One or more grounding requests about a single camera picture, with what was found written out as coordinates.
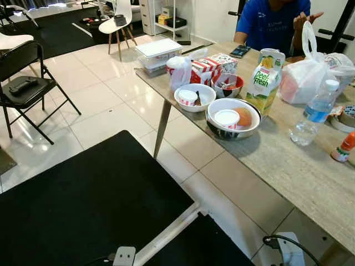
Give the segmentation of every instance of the plastic water bottle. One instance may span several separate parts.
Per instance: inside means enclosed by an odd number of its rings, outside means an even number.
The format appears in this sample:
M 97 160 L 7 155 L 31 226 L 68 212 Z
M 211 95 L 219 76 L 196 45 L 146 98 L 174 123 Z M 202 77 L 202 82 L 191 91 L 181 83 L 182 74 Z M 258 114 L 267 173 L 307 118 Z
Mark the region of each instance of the plastic water bottle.
M 316 137 L 321 125 L 333 109 L 336 97 L 335 92 L 339 82 L 326 80 L 323 89 L 307 104 L 303 119 L 294 129 L 290 130 L 290 138 L 293 142 L 306 146 Z

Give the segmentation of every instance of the black cushion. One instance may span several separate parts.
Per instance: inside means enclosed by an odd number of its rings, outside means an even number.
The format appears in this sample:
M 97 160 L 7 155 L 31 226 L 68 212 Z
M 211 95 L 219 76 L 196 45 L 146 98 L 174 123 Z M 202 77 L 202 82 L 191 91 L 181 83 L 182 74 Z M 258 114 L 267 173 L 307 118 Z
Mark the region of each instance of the black cushion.
M 26 88 L 19 95 L 13 95 L 9 91 L 10 87 L 17 86 L 25 82 L 28 78 L 37 79 L 38 84 Z M 53 79 L 35 78 L 33 76 L 19 76 L 3 87 L 3 92 L 7 99 L 2 101 L 2 105 L 17 107 L 20 109 L 28 108 L 37 100 L 39 100 L 43 95 L 49 92 L 53 87 L 55 87 L 56 84 L 57 83 Z

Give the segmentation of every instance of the hand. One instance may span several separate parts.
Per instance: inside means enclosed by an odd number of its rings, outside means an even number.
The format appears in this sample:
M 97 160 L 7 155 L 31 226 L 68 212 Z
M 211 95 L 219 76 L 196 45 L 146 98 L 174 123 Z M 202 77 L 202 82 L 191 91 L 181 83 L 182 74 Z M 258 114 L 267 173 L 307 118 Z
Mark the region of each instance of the hand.
M 306 14 L 304 12 L 301 12 L 301 14 L 298 17 L 293 19 L 293 28 L 295 30 L 302 31 L 303 24 L 306 21 L 313 23 L 317 18 L 319 18 L 323 14 L 324 14 L 324 12 L 319 12 L 317 14 L 312 14 L 312 15 L 306 17 Z

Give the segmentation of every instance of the red and white box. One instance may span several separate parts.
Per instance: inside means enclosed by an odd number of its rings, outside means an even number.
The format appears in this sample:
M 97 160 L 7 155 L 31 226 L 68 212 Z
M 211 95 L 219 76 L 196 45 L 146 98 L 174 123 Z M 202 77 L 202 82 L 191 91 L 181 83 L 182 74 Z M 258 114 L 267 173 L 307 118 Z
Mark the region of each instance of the red and white box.
M 226 54 L 215 54 L 191 63 L 190 83 L 210 85 L 211 79 L 219 74 L 235 74 L 238 60 Z

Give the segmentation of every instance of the peel fresh carton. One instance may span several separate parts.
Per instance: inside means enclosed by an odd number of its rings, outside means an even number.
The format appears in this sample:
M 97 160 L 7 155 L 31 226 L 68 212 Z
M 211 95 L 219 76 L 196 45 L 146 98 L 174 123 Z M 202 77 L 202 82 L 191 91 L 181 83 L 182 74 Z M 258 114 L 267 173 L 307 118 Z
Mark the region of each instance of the peel fresh carton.
M 281 82 L 281 68 L 285 55 L 275 49 L 260 51 L 260 64 L 251 77 L 246 100 L 254 104 L 262 116 L 268 115 Z

